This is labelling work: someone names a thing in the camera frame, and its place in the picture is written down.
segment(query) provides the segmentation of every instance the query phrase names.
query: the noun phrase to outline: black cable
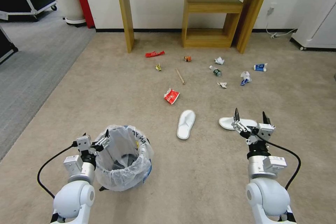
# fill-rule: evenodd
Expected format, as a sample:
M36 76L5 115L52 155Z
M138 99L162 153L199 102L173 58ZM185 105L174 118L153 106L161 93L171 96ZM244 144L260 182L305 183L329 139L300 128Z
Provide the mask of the black cable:
M38 182L38 184L47 192L47 193L49 193L49 195L52 197L52 198L55 198L55 195L53 195L53 193L52 192L50 192L49 190L48 190L48 188L46 188L43 184L42 184L42 182L40 181L40 174L41 174L41 171L42 171L42 169L51 161L51 160L53 160L54 158L56 158L57 156L59 156L59 155L61 155L63 152L66 152L67 150L69 150L70 148L72 148L72 147L75 147L74 146L74 144L72 144L71 146L69 146L68 148L66 148L66 149L64 149L64 150L62 150L61 152L59 152L59 153L57 153L55 156L53 156L52 158L50 158L47 162L45 162L42 166L41 166L41 168L40 168L40 170L38 171L38 173L37 173L37 182Z
M291 150L288 150L288 149L286 149L286 148L284 148L284 147L281 147L280 145L276 145L275 143L271 143L271 142L269 142L269 141L267 141L267 140L261 138L260 136L258 136L258 137L259 137L261 140L263 140L264 142L266 142L266 143L268 143L268 144L270 144L270 145L273 145L274 147L277 147L277 148L279 148L279 149L281 149L281 150L287 151L287 152L289 152L290 154L292 154L294 157L297 158L297 161L298 161L297 168L296 168L294 174L292 175L292 177L290 178L290 180L287 182L287 185L285 186L285 189L287 190L288 187L289 187L289 185L290 185L290 184L292 183L292 181L295 179L296 175L298 174L298 172L299 172L299 170L300 170L300 167L301 167L301 159L300 159L300 157L299 157L296 153L294 153L293 151L291 151Z

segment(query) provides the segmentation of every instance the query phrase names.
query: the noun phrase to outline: plastic bag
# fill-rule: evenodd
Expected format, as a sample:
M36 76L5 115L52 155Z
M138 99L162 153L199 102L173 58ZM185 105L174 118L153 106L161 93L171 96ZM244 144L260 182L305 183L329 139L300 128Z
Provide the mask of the plastic bag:
M152 170L154 155L149 140L133 126L110 125L95 141L107 129L112 140L96 158L97 181L112 191L124 191L144 183Z

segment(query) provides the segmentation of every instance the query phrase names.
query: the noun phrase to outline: plastic bottle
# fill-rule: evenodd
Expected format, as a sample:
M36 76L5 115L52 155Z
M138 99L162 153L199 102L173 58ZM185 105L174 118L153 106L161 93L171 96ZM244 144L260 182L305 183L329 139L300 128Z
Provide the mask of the plastic bottle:
M221 72L218 68L216 68L216 67L214 67L214 66L210 66L209 68L211 69L211 71L213 71L213 73L214 73L216 76L221 76L221 75L222 75L222 72Z

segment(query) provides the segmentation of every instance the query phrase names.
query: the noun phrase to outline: white planter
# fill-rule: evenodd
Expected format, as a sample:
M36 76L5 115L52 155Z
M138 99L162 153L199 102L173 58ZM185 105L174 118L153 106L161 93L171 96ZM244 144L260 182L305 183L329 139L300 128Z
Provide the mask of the white planter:
M79 0L56 0L67 23L85 23L84 14Z

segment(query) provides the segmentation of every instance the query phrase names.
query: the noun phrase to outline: power cord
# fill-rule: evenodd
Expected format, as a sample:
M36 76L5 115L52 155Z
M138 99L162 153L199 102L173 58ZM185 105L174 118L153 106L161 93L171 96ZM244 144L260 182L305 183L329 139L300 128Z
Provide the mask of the power cord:
M42 182L41 182L41 180L40 180L40 174L41 174L41 171L42 171L42 169L51 161L51 160L53 160L54 158L56 158L56 157L58 157L59 155L61 155L63 152L66 152L67 150L69 150L69 149L71 149L72 147L76 147L77 146L77 143L76 143L76 141L74 141L73 143L72 143L72 145L71 146L69 146L68 148L66 148L66 149L64 149L64 150L62 150L61 152L59 152L59 153L57 153L55 156L53 156L52 158L50 158L47 162L45 162L42 166L41 166L41 168L39 169L39 171L38 171L38 173L37 173L37 182L38 182L38 184L52 197L52 198L55 198L55 195L51 192L51 191L49 191L48 190L48 188L46 188L43 184L42 184Z
M293 31L296 30L296 28L295 28L295 29L290 30L289 32L287 32L287 33L285 33L285 34L279 34L279 33L270 33L270 32L267 30L267 27L268 27L268 22L267 22L267 25L266 25L266 32L267 32L269 35L271 35L271 37L270 37L271 39L274 39L274 38L276 38L276 37L285 36L285 35L287 35L287 34L289 34L289 33L291 33L291 32L293 32Z
M300 159L300 157L296 153L294 153L293 151L291 151L291 150L288 150L288 149L286 149L284 147L281 147L280 145L277 145L275 143L269 142L269 141L261 138L260 136L258 136L258 137L261 140L263 140L264 142L266 142L266 143L268 143L270 145L273 145L274 147L277 147L277 148L279 148L281 150L287 151L288 153L292 154L294 157L297 158L297 161L298 161L297 168L296 168L294 174L292 175L292 177L290 178L290 180L287 182L287 185L285 186L285 189L288 190L288 187L290 186L290 184L292 183L292 181L295 179L296 175L298 174L298 172L300 170L300 167L301 167L301 159Z

